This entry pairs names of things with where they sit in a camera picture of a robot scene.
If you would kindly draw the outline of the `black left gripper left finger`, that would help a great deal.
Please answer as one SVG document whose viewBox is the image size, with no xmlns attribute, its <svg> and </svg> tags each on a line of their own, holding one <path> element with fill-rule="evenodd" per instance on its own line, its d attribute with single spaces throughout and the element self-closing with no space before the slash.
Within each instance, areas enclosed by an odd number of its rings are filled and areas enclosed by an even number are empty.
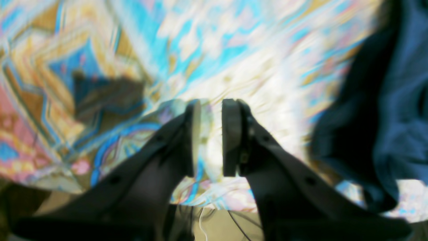
<svg viewBox="0 0 428 241">
<path fill-rule="evenodd" d="M 13 234 L 29 241 L 162 241 L 172 193 L 194 176 L 200 111 L 200 101 L 190 101 L 95 187 L 60 209 L 18 220 Z"/>
</svg>

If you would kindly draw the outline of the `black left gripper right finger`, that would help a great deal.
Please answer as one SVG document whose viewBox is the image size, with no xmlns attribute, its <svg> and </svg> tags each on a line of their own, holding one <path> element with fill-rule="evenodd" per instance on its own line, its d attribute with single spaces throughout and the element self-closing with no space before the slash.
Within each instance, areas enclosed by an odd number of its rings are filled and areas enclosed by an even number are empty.
<svg viewBox="0 0 428 241">
<path fill-rule="evenodd" d="M 369 212 L 286 152 L 243 100 L 222 101 L 223 174 L 253 193 L 266 241 L 405 241 L 403 219 Z"/>
</svg>

